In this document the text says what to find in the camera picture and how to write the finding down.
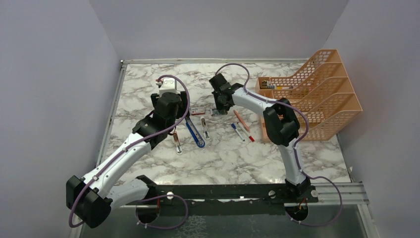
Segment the metal frame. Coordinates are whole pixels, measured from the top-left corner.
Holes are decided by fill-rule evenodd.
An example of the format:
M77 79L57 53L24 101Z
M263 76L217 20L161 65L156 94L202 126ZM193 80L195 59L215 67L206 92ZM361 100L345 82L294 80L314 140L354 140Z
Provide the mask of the metal frame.
M98 154L97 165L101 163L101 159L104 156L112 131L113 119L116 114L118 106L119 96L121 94L122 85L128 64L144 64L144 63L228 63L228 62L241 62L241 63L273 63L273 62L305 62L307 59L142 59L142 60L122 60L121 72L118 78L117 87L114 94L114 100L109 112L108 121L102 140L101 148ZM322 205L338 205L339 199L335 188L328 183L314 183L318 192L318 203L309 203L309 206L322 206ZM379 238L375 223L371 217L368 205L369 200L366 195L365 188L362 183L344 182L336 183L343 198L343 204L346 205L357 205L362 223L366 230L368 238ZM296 206L297 203L285 203L284 206ZM155 205L125 205L123 207L156 207ZM74 222L80 222L80 219L75 216ZM72 229L70 233L71 238L78 238L81 234L82 226Z

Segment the orange plastic organizer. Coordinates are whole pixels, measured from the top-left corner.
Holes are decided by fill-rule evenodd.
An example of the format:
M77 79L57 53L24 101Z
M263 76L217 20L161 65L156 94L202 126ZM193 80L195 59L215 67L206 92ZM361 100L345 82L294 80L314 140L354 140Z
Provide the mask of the orange plastic organizer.
M269 81L274 89L262 89ZM317 51L289 77L259 77L255 91L269 98L287 98L310 123L306 141L329 140L362 111L337 50ZM296 114L305 130L305 121ZM269 142L261 118L262 140Z

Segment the marble table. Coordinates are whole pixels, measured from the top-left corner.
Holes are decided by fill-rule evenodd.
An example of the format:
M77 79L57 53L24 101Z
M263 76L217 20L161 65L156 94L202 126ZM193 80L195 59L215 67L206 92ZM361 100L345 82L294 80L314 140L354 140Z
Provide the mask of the marble table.
M113 121L106 156L108 157L126 139L138 120L152 109L150 95L158 92L155 80L163 74L173 74L187 84L191 106L206 108L210 140L199 148L182 122L176 129L184 153L177 155L169 136L151 153L139 159L117 182L124 184L139 175L146 175L157 184L247 184L282 183L285 170L280 152L272 143L261 142L259 116L234 106L251 129L255 142L243 142L230 126L237 122L233 110L223 117L212 117L214 107L209 80L221 63L129 64ZM259 76L288 76L301 63L247 63L251 73L249 89L254 90ZM226 80L244 83L245 71L237 66L223 70ZM191 116L201 130L200 116ZM350 182L338 141L333 137L325 142L301 142L302 161L311 176L323 175L334 182Z

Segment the gray wall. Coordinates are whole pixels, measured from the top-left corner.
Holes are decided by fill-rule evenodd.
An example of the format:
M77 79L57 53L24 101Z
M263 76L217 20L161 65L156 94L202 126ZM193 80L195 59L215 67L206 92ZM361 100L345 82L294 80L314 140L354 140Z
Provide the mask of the gray wall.
M119 68L87 0L1 1L1 237L68 237L65 183L94 167Z
M347 0L90 0L122 59L306 58Z
M382 238L418 237L420 1L350 0L325 48L338 48L364 112L339 136Z

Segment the purple cable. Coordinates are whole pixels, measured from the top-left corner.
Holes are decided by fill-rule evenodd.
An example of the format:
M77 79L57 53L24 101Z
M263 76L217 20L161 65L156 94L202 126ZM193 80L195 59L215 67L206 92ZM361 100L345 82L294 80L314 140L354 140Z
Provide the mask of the purple cable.
M248 94L248 95L251 95L252 97L254 97L254 98L256 98L256 99L259 99L259 100L261 100L261 101L264 101L265 102L265 99L263 98L263 97L261 97L261 96L259 96L259 95L257 95L257 94L254 94L254 93L251 93L250 91L248 91L248 89L247 89L247 84L248 84L248 81L250 80L250 78L251 78L251 74L250 74L250 72L249 72L249 70L245 67L245 66L243 66L243 65L241 65L241 64L238 64L238 63L228 63L228 64L225 64L225 65L223 65L222 67L220 67L217 71L216 71L216 75L223 69L223 68L225 68L226 66L229 66L229 65L236 65L236 66L239 66L239 67L242 67L246 72L247 72L247 75L248 75L248 77L247 77L247 80L245 81L245 83L244 83L244 91ZM295 219L293 219L293 218L291 218L290 217L290 215L289 214L287 214L289 217L290 217L290 220L291 221L293 221L293 222L296 222L296 223L298 223L298 224L300 224L300 225L303 225L303 226L308 226L308 227L322 227L322 226L327 226L327 225L330 225L330 224L332 224L332 223L334 223L335 221L337 221L337 219L338 219L338 217L340 217L340 215L341 215L341 212L343 211L343 199L342 199L342 197L341 197L341 193L340 193L340 190L338 189L338 187L337 187L337 185L335 185L330 179L328 179L328 178L326 178L326 177L324 177L324 176L317 176L317 177L311 177L311 176L309 176L307 173L305 173L304 171L303 171L303 169L302 169L302 166L300 165L300 163L299 163L299 158L298 158L298 151L297 151L297 144L298 144L298 142L299 141L301 141L307 134L308 134L308 131L309 131L309 121L308 121L308 119L306 118L306 116L303 114L303 112L301 112L299 109L297 109L297 108L295 108L295 107L293 107L293 106L291 106L291 105L289 105L289 104L286 104L286 103L282 103L282 102L278 102L278 101L275 101L275 100L268 100L267 102L269 102L269 103L277 103L277 104L280 104L280 105L282 105L282 106L285 106L285 107L288 107L288 108L290 108L290 109L292 109L292 110L294 110L294 111L296 111L299 115L301 115L302 116L302 118L305 120L305 125L306 125L306 128L305 128L305 132L303 133L303 135L301 136L301 137L299 137L296 141L295 141L295 143L293 144L293 151L294 151L294 154L295 154L295 159L296 159L296 164L297 164L297 166L298 166L298 169L299 170L301 170L302 171L302 174L303 175L305 175L306 177L308 177L309 179L312 179L312 180L315 180L315 179L325 179L325 180L327 180L330 184L332 184L332 186L335 188L335 190L337 190L337 193L338 193L338 197L340 198L340 209L338 210L338 213L337 213L337 215L333 218L333 219L331 219L330 221L328 221L328 222L326 222L326 223L321 223L321 224L310 224L310 223L305 223L305 222L301 222L301 221L297 221L297 220L295 220Z
M184 223L185 223L185 221L186 221L186 220L187 220L187 218L188 218L188 204L187 204L187 202L185 201L185 199L184 199L184 198L182 198L181 196L178 196L178 195L176 195L176 194L165 194L165 195L160 195L160 196L156 196L156 197L152 197L152 198L148 198L148 199L143 199L143 200L140 200L139 202L148 202L148 201L152 201L152 200L159 199L159 198L162 198L162 197L177 197L177 198L181 199L181 201L182 201L182 202L184 203L184 205L185 205L185 216L184 216L184 218L182 219L182 221L181 221L180 223L178 223L177 225L175 225L175 226L171 226L171 227L158 227L158 226L153 226L153 225L148 225L148 224L142 223L142 222L140 221L139 217L138 217L138 216L137 216L137 214L136 214L137 224L142 224L142 225L144 225L144 226L145 226L145 228L147 228L147 227L151 227L151 228L155 228L155 229L159 229L159 230L172 230L172 229L175 229L175 228L177 228L177 227L180 227L182 224L184 224Z
M161 130L161 131L159 131L159 132L156 132L155 134L151 134L151 135L148 135L148 136L146 136L146 137L143 137L143 138L141 138L141 139L139 139L139 140L136 140L136 141L134 141L133 143L131 143L131 144L129 144L128 146L126 146L126 151L128 151L131 147L133 147L133 146L135 146L135 145L137 145L137 144L139 144L140 142L143 142L143 141L145 141L145 140L148 140L148 139L150 139L150 138L152 138L152 137L155 137L155 136L157 136L157 135L160 135L160 134L162 134L162 133L165 133L165 132L167 132L167 131L170 131L170 130L172 130L174 127L176 127L177 125L179 125L182 121L183 121L183 119L186 117L186 115L187 115L187 113L189 112L189 110L190 110L190 94L188 93L188 89L187 89L187 86L185 86L185 84L179 79L179 78L177 78L177 77L175 77L175 76L173 76L173 75L169 75L169 74L165 74L165 75L162 75L161 77L159 77L158 79L157 79L157 81L159 82L159 81L161 81L163 78L173 78L173 79L175 79L176 81L178 81L181 85L182 85L182 87L184 88L184 90L185 90L185 93L187 94L187 109L185 110L185 112L184 112L184 114L182 115L182 117L174 124L174 125L172 125L172 126L170 126L170 127L168 127L168 128L166 128L166 129L164 129L164 130ZM120 151L118 154L116 154L101 170L99 170L99 172L95 175L97 178L99 178L99 176L112 164L112 163L114 163L115 162L115 160L117 160L122 154L124 154L125 153L125 151ZM73 203L73 206L71 207L71 210L70 210L70 216L68 217L68 225L71 227L71 228L75 228L75 227L78 227L78 226L80 226L81 224L83 224L84 222L83 221L81 221L80 223L78 223L78 224L73 224L73 215L74 215L74 211L76 210L76 205L77 205L77 203L79 203L79 201L80 201L80 199L82 198L82 195L84 194L84 192L89 188L89 186L90 185L92 185L93 183L95 182L95 180L92 178L84 187L83 187L83 189L80 191L80 193L77 195L77 197L76 197L76 199L74 200L74 203Z

